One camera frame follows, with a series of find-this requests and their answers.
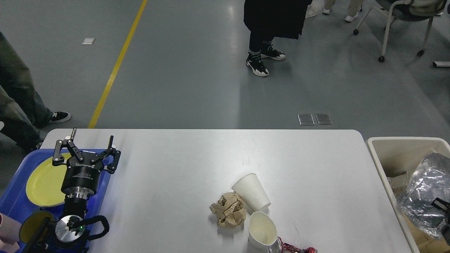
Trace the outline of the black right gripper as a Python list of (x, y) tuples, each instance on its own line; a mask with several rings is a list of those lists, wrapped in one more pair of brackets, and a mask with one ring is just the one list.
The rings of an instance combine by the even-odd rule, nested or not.
[[(437, 208), (438, 210), (443, 211), (444, 213), (449, 213), (450, 212), (450, 204), (448, 202), (446, 202), (445, 200), (442, 200), (439, 197), (436, 197), (431, 205), (434, 208)], [(445, 242), (447, 243), (448, 246), (450, 246), (450, 226), (449, 223), (445, 223), (444, 226), (441, 229), (441, 234), (443, 239), (445, 240)]]

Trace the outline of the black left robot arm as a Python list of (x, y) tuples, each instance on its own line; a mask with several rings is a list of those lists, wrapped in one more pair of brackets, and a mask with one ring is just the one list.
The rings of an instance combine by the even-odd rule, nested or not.
[(34, 212), (24, 221), (19, 238), (25, 244), (24, 253), (72, 253), (89, 251), (87, 243), (105, 236), (110, 229), (105, 216), (89, 213), (88, 202), (95, 197), (104, 174), (117, 170), (121, 151), (114, 145), (114, 136), (101, 153), (79, 150), (74, 144), (76, 129), (70, 136), (56, 141), (52, 165), (65, 166), (59, 180), (64, 194), (62, 213)]

